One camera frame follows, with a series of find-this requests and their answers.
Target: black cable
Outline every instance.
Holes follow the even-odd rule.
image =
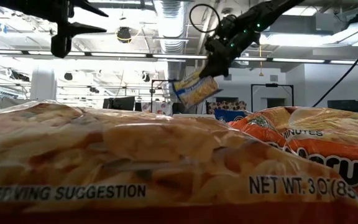
[[[196,25],[194,24],[194,22],[191,18],[191,14],[193,13],[193,10],[195,8],[197,8],[198,6],[208,7],[210,9],[212,9],[212,11],[215,13],[216,17],[218,18],[218,25],[214,29],[203,31],[203,30],[199,29],[198,27],[196,27]],[[194,27],[194,29],[196,29],[198,32],[202,32],[202,33],[209,33],[209,32],[215,31],[221,25],[221,18],[219,17],[219,13],[216,11],[216,9],[214,9],[214,7],[210,6],[209,4],[197,4],[197,5],[193,6],[189,12],[189,19],[190,19],[190,23]]]
[[[348,69],[348,71],[326,92],[326,94],[324,94],[320,100],[317,101],[317,103],[315,103],[313,105],[313,107],[316,107],[319,103],[321,103],[321,101],[345,78],[347,77],[347,75],[353,70],[353,68],[357,65],[358,63],[358,58],[356,59],[356,61],[353,63],[353,65]]]

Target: white wall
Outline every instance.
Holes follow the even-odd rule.
[[[208,102],[214,102],[215,97],[238,97],[240,101],[247,104],[247,110],[251,110],[251,84],[266,84],[272,83],[270,75],[278,75],[278,84],[286,84],[285,73],[281,73],[277,68],[264,68],[262,73],[264,76],[259,76],[260,69],[253,70],[231,68],[229,73],[232,75],[231,81],[224,81],[223,77],[216,77],[215,80],[219,84],[219,89],[223,91],[207,99]],[[291,96],[282,87],[267,88],[265,86],[254,86],[254,111],[266,109],[266,98],[284,98],[287,106],[291,105]]]
[[[287,72],[287,83],[295,86],[295,105],[313,106],[349,67],[305,64]],[[328,100],[358,100],[358,66],[317,107],[327,107]]]

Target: ceiling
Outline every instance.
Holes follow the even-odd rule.
[[[102,27],[107,30],[102,34],[83,34],[73,39],[72,51],[75,52],[143,52],[157,54],[163,52],[161,41],[166,41],[167,37],[161,36],[161,24],[159,15],[152,9],[151,0],[145,0],[148,7],[146,9],[133,8],[132,2],[137,1],[113,1],[113,0],[89,0],[95,6],[109,15],[108,18],[97,16],[96,14],[75,8],[75,16],[70,22],[80,22],[91,26]],[[223,11],[239,15],[246,12],[257,4],[256,0],[196,0],[182,1],[185,9],[185,26],[181,41],[184,42],[183,54],[205,54],[203,41],[205,35],[198,32],[188,21],[188,13],[195,4],[209,4],[224,16]],[[317,10],[324,14],[329,14],[335,18],[358,9],[358,0],[342,1],[315,1],[306,0],[297,10],[291,13],[297,17],[311,16]],[[205,7],[197,7],[192,14],[193,22],[199,29],[212,29],[217,24],[216,16],[207,11]],[[117,32],[120,27],[129,27],[132,35],[131,42],[123,44],[117,40]],[[54,23],[23,15],[10,9],[0,7],[0,49],[11,50],[50,50],[50,39],[57,30]],[[245,53],[250,56],[269,56],[269,57],[304,57],[319,58],[329,53],[331,58],[354,59],[358,56],[358,47],[331,47],[314,51],[316,47],[294,47],[287,45],[262,44],[261,48],[249,47]],[[0,90],[17,94],[19,98],[28,98],[30,95],[29,82],[12,79],[11,70],[19,72],[32,78],[32,71],[36,64],[33,58],[24,57],[0,57]],[[138,96],[138,100],[150,100],[150,82],[144,82],[143,75],[148,75],[151,79],[166,79],[167,66],[169,62],[164,60],[148,61],[127,61],[127,60],[64,60],[54,59],[50,61],[51,66],[56,68],[58,78],[58,101],[72,103],[82,106],[100,107],[104,98],[121,97],[125,95]],[[194,66],[194,60],[186,63],[187,66]],[[264,63],[264,68],[281,68],[282,71],[288,70],[293,64],[288,63]],[[259,62],[250,62],[248,67],[260,67]],[[65,74],[70,73],[73,79],[68,81]],[[169,95],[168,86],[157,82],[161,87],[156,91],[156,97],[165,99]],[[90,92],[89,86],[100,86],[99,93]]]

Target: orange snack bag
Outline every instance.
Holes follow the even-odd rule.
[[[230,123],[270,145],[334,168],[358,192],[358,113],[272,108]]]
[[[214,119],[0,111],[0,223],[358,223],[333,169]]]

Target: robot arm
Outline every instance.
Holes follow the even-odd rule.
[[[64,58],[70,53],[71,40],[75,35],[106,32],[105,29],[99,27],[68,22],[68,18],[74,16],[75,6],[108,17],[103,11],[93,7],[88,0],[0,0],[0,6],[56,22],[58,32],[52,37],[51,52],[60,58]]]
[[[253,42],[259,44],[260,33],[272,25],[284,12],[304,0],[271,0],[259,3],[236,17],[226,16],[213,36],[208,37],[205,49],[208,62],[200,77],[227,76],[233,60]]]

